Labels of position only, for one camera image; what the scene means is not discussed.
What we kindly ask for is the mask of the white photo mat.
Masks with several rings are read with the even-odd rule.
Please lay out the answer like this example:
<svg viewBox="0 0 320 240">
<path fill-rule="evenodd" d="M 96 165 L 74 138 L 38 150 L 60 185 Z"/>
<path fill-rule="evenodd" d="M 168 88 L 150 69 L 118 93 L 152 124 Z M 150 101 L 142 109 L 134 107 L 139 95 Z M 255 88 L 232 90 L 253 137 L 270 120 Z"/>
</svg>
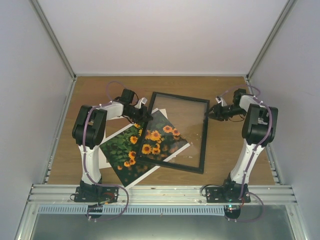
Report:
<svg viewBox="0 0 320 240">
<path fill-rule="evenodd" d="M 155 160 L 163 160 L 166 157 L 162 145 L 174 127 L 160 110 L 151 115 L 153 121 L 146 130 L 141 153 Z M 140 149 L 139 140 L 143 135 L 143 125 L 142 122 L 129 124 L 100 145 L 103 155 L 116 173 L 144 174 L 157 168 L 153 164 L 138 161 L 137 153 Z"/>
</svg>

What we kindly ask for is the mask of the sunflower photo print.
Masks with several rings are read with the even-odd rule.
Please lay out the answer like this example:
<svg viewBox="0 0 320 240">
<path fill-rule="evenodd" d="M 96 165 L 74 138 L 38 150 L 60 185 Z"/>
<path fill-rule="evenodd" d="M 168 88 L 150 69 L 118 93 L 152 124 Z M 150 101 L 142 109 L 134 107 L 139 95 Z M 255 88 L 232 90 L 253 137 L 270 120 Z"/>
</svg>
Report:
<svg viewBox="0 0 320 240">
<path fill-rule="evenodd" d="M 152 113 L 154 113 L 157 110 L 160 110 L 165 115 L 165 117 L 167 118 L 167 115 L 166 115 L 167 112 L 166 112 L 165 109 L 156 108 L 151 112 L 151 115 L 152 115 Z M 115 134 L 119 133 L 121 130 L 119 130 L 116 133 L 112 134 L 111 136 L 107 137 L 104 141 L 108 140 L 110 137 L 113 137 Z M 145 132 L 145 134 L 142 134 L 142 136 L 141 136 L 141 138 L 139 140 L 139 150 L 138 150 L 138 153 L 137 153 L 137 157 L 138 157 L 137 160 L 139 162 L 142 162 L 142 163 L 148 163 L 148 164 L 155 165 L 153 163 L 142 161 L 141 158 L 147 158 L 149 160 L 155 160 L 157 162 L 168 162 L 172 158 L 175 158 L 179 153 L 181 153 L 182 151 L 186 150 L 190 146 L 188 141 L 181 135 L 179 130 L 176 127 L 174 127 L 174 129 L 171 132 L 171 135 L 167 136 L 165 138 L 165 142 L 164 142 L 164 144 L 162 145 L 162 148 L 161 148 L 162 150 L 165 151 L 164 152 L 165 159 L 163 159 L 163 160 L 152 159 L 150 156 L 146 156 L 145 154 L 142 153 L 143 141 L 144 141 L 144 137 L 146 135 L 146 132 Z M 155 166 L 156 166 L 156 168 L 154 168 L 154 169 L 152 169 L 150 171 L 147 171 L 146 173 L 140 173 L 140 174 L 139 173 L 134 173 L 133 175 L 130 175 L 128 173 L 127 174 L 117 173 L 117 172 L 115 172 L 115 170 L 113 168 L 112 169 L 114 170 L 115 174 L 119 178 L 119 180 L 122 183 L 122 185 L 124 186 L 124 188 L 128 190 L 131 187 L 133 187 L 134 185 L 138 184 L 140 181 L 145 179 L 147 176 L 149 176 L 151 173 L 153 173 L 154 171 L 156 171 L 159 168 L 158 165 L 155 165 Z"/>
</svg>

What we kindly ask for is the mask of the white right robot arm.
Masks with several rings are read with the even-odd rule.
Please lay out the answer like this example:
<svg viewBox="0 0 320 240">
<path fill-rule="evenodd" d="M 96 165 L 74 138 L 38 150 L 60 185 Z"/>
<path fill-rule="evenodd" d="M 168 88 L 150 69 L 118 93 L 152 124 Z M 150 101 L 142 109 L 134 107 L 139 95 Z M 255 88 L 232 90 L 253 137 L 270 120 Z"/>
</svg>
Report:
<svg viewBox="0 0 320 240">
<path fill-rule="evenodd" d="M 223 200 L 232 203 L 243 197 L 258 156 L 274 140 L 279 110 L 266 105 L 256 95 L 248 94 L 243 88 L 234 91 L 232 104 L 227 104 L 222 95 L 215 99 L 217 104 L 206 113 L 210 119 L 223 122 L 234 116 L 244 116 L 242 150 L 221 190 Z"/>
</svg>

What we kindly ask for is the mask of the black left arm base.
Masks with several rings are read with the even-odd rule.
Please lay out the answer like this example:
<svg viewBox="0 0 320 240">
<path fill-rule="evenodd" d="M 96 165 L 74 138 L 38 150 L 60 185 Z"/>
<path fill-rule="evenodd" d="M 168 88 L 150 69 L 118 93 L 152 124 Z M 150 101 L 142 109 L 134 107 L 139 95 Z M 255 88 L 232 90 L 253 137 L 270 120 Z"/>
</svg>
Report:
<svg viewBox="0 0 320 240">
<path fill-rule="evenodd" d="M 70 199 L 76 203 L 115 203 L 118 200 L 119 188 L 98 185 L 81 185 L 70 195 Z"/>
</svg>

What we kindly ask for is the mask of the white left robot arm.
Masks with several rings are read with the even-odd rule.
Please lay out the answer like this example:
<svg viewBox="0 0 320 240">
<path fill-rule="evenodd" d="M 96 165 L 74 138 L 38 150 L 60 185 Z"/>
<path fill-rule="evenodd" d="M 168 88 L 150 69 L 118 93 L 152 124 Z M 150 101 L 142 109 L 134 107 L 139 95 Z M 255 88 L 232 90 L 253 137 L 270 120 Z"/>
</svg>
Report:
<svg viewBox="0 0 320 240">
<path fill-rule="evenodd" d="M 99 145 L 105 137 L 106 122 L 124 117 L 133 123 L 148 122 L 153 117 L 147 113 L 147 99 L 139 98 L 133 103 L 136 93 L 125 88 L 121 96 L 105 104 L 82 105 L 75 120 L 72 137 L 78 145 L 82 161 L 81 187 L 86 187 L 85 195 L 92 202 L 103 197 L 102 175 L 99 168 Z"/>
</svg>

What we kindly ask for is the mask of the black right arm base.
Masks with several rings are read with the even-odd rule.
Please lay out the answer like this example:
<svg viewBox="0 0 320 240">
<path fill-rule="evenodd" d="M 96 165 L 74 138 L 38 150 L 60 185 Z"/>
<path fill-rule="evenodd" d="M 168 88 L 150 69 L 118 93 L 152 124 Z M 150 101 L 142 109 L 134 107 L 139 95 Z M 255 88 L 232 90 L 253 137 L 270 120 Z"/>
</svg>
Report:
<svg viewBox="0 0 320 240">
<path fill-rule="evenodd" d="M 206 198 L 208 203 L 250 203 L 251 197 L 247 196 L 245 190 L 247 190 L 247 185 L 242 190 L 242 197 L 240 197 L 241 186 L 240 187 L 224 187 L 216 185 L 204 185 L 200 189 L 200 194 Z"/>
</svg>

